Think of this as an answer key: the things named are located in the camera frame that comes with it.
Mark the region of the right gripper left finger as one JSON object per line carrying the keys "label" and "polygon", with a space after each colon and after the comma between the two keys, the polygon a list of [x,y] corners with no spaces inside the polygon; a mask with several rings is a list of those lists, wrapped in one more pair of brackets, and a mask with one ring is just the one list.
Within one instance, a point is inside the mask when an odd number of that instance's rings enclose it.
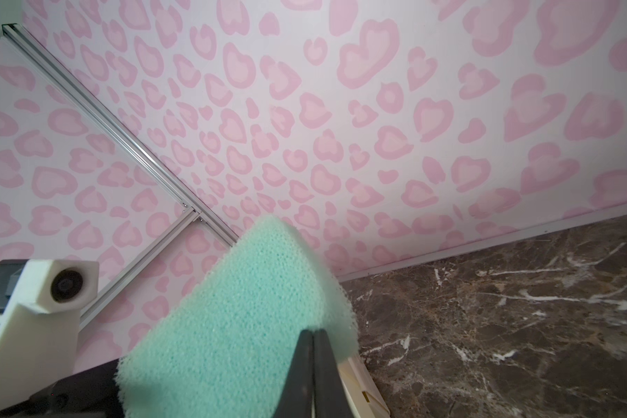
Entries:
{"label": "right gripper left finger", "polygon": [[314,336],[299,335],[273,418],[311,418],[314,397]]}

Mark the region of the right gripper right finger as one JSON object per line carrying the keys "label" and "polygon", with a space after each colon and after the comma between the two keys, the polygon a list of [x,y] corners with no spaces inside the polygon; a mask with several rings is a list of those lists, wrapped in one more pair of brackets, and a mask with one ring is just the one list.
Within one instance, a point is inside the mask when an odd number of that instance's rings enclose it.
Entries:
{"label": "right gripper right finger", "polygon": [[353,418],[325,330],[313,333],[313,402],[317,418]]}

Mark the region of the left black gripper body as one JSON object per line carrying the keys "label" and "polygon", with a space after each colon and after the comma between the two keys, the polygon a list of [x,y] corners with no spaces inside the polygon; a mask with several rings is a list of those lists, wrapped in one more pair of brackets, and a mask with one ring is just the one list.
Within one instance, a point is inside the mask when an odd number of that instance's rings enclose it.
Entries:
{"label": "left black gripper body", "polygon": [[66,377],[26,401],[0,410],[0,417],[122,418],[117,371],[118,359]]}

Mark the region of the light mint sponge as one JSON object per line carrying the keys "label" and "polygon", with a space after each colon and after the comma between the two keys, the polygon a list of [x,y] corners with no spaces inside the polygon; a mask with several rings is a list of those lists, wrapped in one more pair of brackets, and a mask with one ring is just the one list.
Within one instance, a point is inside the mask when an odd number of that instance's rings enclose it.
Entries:
{"label": "light mint sponge", "polygon": [[128,417],[269,417],[300,333],[323,329],[334,358],[358,351],[339,281],[299,232],[259,220],[118,364]]}

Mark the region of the cream plastic drawer cabinet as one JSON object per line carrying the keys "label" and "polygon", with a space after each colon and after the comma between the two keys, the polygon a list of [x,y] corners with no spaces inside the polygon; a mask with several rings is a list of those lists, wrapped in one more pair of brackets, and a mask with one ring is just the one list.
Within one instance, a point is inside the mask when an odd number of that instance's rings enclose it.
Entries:
{"label": "cream plastic drawer cabinet", "polygon": [[360,355],[338,365],[338,371],[355,418],[390,418],[391,413]]}

